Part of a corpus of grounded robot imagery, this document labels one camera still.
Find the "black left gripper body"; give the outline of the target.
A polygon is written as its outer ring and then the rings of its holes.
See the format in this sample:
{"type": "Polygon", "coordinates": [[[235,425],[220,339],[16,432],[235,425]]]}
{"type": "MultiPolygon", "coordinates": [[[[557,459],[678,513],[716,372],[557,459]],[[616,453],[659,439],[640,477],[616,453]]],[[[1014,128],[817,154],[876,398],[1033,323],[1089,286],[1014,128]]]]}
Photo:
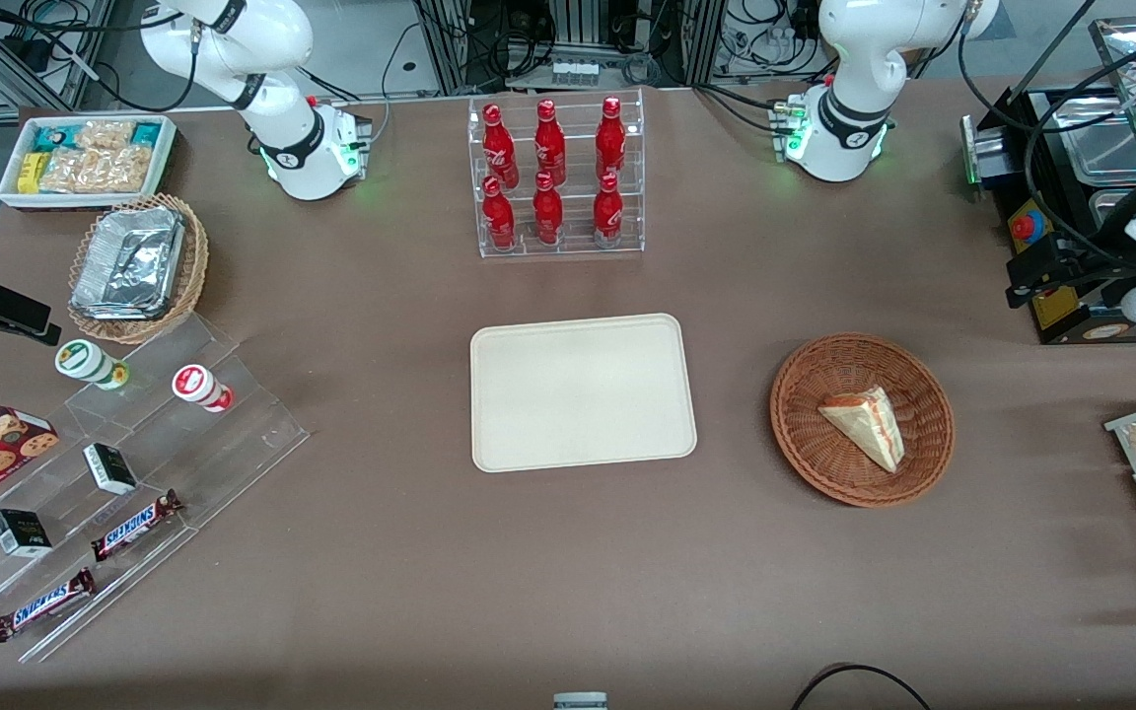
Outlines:
{"type": "Polygon", "coordinates": [[[1079,300],[1122,300],[1136,287],[1136,262],[1128,257],[1085,251],[1074,256],[1072,266],[1069,287],[1079,300]]]}

